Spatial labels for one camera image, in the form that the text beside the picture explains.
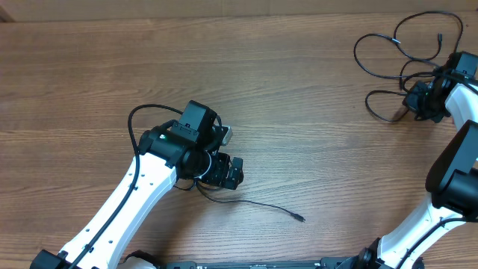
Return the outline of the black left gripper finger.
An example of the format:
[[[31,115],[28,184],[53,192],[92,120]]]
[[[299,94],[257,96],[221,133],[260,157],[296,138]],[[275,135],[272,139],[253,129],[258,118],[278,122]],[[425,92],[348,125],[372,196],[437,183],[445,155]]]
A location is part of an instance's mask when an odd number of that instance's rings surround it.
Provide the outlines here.
[[[231,162],[230,167],[231,173],[242,173],[243,172],[243,159],[239,157],[234,157]]]
[[[242,170],[230,170],[223,182],[223,187],[230,190],[236,190],[238,185],[243,181]]]

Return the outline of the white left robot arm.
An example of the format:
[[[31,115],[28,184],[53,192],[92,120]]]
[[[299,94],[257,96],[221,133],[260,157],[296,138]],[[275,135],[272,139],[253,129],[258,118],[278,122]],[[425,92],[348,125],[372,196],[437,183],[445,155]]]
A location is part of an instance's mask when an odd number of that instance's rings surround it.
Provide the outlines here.
[[[155,204],[178,179],[234,190],[243,161],[221,153],[232,137],[217,113],[189,101],[170,120],[133,139],[134,157],[114,192],[92,220],[59,253],[41,250],[32,268],[116,268]]]

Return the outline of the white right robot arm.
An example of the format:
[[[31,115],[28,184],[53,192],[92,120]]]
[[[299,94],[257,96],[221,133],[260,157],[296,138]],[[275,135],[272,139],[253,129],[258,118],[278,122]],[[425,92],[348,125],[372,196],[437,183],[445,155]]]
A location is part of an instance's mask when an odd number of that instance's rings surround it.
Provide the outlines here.
[[[341,268],[422,268],[422,254],[450,230],[477,221],[477,56],[452,53],[445,65],[400,92],[416,120],[451,117],[454,138],[430,168],[426,196],[392,232],[377,238]]]

